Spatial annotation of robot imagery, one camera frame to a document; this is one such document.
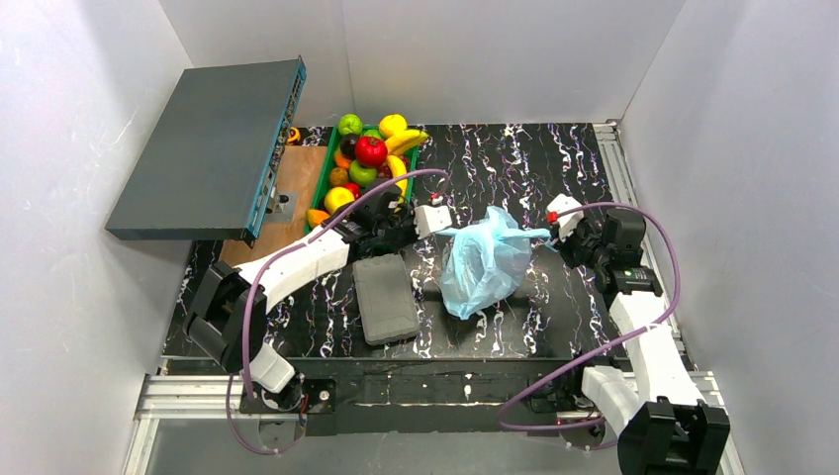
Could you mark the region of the light blue plastic bag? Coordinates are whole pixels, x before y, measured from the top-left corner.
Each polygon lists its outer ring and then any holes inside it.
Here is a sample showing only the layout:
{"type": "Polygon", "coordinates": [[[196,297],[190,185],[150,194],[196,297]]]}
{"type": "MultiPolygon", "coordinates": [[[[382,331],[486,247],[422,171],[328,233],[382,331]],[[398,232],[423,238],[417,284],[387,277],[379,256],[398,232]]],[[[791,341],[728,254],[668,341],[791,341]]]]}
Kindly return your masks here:
{"type": "Polygon", "coordinates": [[[508,211],[496,206],[465,228],[437,234],[449,239],[439,280],[442,302],[460,320],[510,296],[526,277],[531,242],[550,238],[547,229],[522,229],[508,211]]]}

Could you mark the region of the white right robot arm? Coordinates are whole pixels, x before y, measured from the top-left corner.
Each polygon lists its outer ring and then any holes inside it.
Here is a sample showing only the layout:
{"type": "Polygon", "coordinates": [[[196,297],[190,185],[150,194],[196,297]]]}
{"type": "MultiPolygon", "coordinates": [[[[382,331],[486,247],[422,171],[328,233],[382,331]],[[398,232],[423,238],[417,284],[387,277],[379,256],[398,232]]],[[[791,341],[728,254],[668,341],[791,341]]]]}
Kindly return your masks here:
{"type": "Polygon", "coordinates": [[[611,366],[582,372],[583,394],[617,436],[623,474],[714,474],[728,436],[724,410],[710,406],[683,364],[666,324],[663,287],[643,265],[643,217],[609,209],[602,224],[581,212],[556,220],[553,244],[569,267],[596,277],[612,321],[625,338],[634,380],[611,366]]]}

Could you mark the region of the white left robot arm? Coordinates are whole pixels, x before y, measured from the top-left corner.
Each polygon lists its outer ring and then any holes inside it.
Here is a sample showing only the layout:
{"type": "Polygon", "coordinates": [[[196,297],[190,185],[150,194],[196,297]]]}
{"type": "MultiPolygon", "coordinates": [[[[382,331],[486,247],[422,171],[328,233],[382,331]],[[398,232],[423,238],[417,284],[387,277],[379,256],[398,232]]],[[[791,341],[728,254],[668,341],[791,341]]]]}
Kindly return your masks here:
{"type": "Polygon", "coordinates": [[[265,257],[238,266],[212,265],[182,331],[226,373],[279,393],[296,370],[264,340],[270,310],[323,275],[359,260],[393,257],[450,223],[446,207],[405,201],[395,185],[369,191],[265,257]]]}

